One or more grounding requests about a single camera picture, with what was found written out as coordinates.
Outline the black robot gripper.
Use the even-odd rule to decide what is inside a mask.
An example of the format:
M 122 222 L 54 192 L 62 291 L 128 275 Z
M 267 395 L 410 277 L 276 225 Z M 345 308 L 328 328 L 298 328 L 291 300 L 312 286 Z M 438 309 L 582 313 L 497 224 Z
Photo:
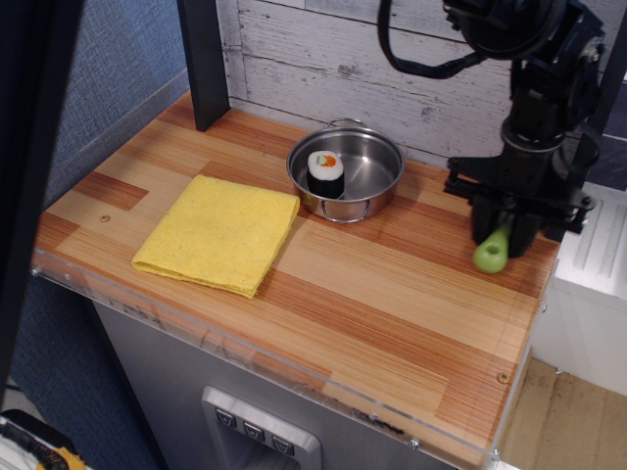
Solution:
M 525 255 L 540 228 L 582 231 L 594 202 L 557 174 L 553 159 L 561 148 L 561 143 L 506 142 L 496 157 L 449 160 L 445 191 L 472 205 L 471 233 L 477 245 L 509 217 L 510 259 Z

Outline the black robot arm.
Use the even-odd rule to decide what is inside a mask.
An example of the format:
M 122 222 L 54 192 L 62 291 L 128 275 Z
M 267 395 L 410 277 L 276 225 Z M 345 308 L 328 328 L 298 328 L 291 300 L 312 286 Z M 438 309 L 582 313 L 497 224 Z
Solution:
M 495 157 L 452 158 L 447 192 L 472 206 L 471 231 L 483 244 L 509 227 L 508 255 L 523 256 L 537 233 L 579 233 L 594 204 L 565 173 L 595 163 L 568 163 L 567 133 L 596 137 L 586 121 L 602 91 L 602 21 L 580 1 L 447 1 L 450 22 L 482 58 L 508 60 L 511 109 Z

